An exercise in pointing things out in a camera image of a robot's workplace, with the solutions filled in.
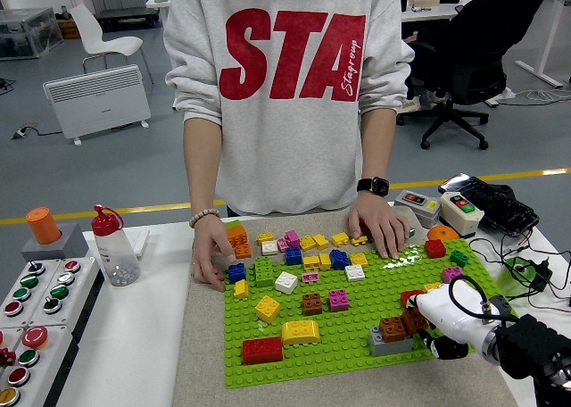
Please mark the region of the person's left hand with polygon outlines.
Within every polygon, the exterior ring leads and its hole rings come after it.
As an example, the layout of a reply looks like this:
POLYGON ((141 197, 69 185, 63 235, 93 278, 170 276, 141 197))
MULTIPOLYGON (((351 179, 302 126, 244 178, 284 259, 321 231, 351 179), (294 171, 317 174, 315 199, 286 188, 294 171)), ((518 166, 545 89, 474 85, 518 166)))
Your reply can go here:
POLYGON ((361 191, 349 210, 348 226, 353 238, 365 227, 383 258, 397 259, 410 236, 410 222, 381 196, 361 191))

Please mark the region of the person's right hand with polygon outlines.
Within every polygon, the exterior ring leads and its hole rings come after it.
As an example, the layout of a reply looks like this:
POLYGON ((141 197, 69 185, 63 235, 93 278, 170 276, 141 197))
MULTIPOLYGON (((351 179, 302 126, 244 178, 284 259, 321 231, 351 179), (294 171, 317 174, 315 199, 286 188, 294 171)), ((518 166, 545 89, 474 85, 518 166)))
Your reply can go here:
POLYGON ((212 254, 218 248, 228 264, 236 261, 234 248, 228 241, 225 224, 214 214, 200 218, 194 225, 194 249, 191 275, 195 282, 210 284, 225 291, 224 275, 212 264, 212 254))

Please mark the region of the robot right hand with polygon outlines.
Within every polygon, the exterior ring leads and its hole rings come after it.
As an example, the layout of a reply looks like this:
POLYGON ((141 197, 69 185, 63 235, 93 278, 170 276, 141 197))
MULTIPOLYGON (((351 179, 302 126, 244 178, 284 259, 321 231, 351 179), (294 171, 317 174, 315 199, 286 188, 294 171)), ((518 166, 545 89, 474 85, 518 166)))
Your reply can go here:
POLYGON ((408 308, 417 306, 420 314, 443 333, 433 337, 420 329, 421 340, 441 360, 464 358, 473 346, 488 362, 497 365, 495 329, 500 323, 493 316, 499 313, 498 308, 490 305, 484 312, 482 296, 463 280, 456 282, 452 290, 449 287, 442 284, 407 300, 408 308), (487 315, 485 319, 474 316, 482 312, 487 315))

